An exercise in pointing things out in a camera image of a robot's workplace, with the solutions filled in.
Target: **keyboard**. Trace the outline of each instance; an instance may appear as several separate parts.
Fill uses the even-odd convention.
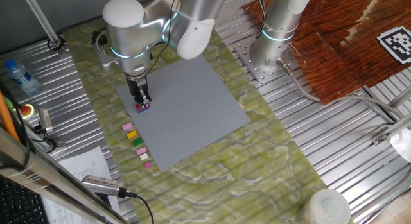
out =
[[[0,223],[48,224],[39,194],[0,175]]]

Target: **white cylinder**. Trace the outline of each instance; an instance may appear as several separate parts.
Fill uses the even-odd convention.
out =
[[[347,200],[332,189],[317,191],[299,211],[302,224],[348,224],[350,218]]]

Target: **red emergency stop button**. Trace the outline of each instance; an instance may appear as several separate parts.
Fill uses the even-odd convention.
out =
[[[31,108],[29,106],[23,105],[20,108],[20,112],[21,112],[22,115],[27,116],[28,114],[30,114]]]

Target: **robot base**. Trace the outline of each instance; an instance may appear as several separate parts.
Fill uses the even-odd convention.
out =
[[[254,43],[254,36],[243,39],[234,45],[234,50],[238,53],[241,61],[250,69],[250,73],[254,75],[255,79],[258,80],[260,83],[268,83],[272,80],[282,76],[285,73],[282,67],[276,66],[271,68],[258,68],[252,59],[250,58],[250,47]],[[299,64],[294,58],[293,53],[290,51],[290,48],[287,49],[283,60],[292,70],[297,70],[299,68]]]

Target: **metal table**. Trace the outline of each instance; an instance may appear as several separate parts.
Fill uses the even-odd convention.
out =
[[[233,45],[258,30],[258,22],[241,9],[251,1],[254,0],[225,0],[216,20],[214,28],[234,56],[237,54]],[[51,156],[57,160],[66,159],[100,146],[112,178],[121,180],[69,50],[58,55],[48,49],[46,41],[42,41],[0,56],[0,66],[4,66],[8,58],[26,64],[42,84],[42,93],[29,98],[8,79],[5,68],[0,67],[0,77],[9,89],[16,89],[13,95],[19,103],[49,108],[54,126],[50,137],[66,142],[65,148],[57,149]],[[295,74],[304,89],[312,91],[301,70]],[[306,99],[285,74],[264,85],[251,75],[250,79],[326,185],[347,198],[352,213],[389,189],[410,169],[410,164],[395,152],[389,142],[375,146],[371,141],[386,127],[386,120],[364,102],[339,101],[324,106]],[[388,103],[410,85],[411,69],[405,69],[371,90]],[[403,115],[409,114],[411,101],[406,100],[398,109]],[[38,122],[38,116],[30,119],[33,125]],[[386,201],[400,193],[398,191]],[[136,220],[130,201],[119,199],[119,202],[121,215],[128,221]],[[361,218],[359,216],[354,221],[358,223]]]

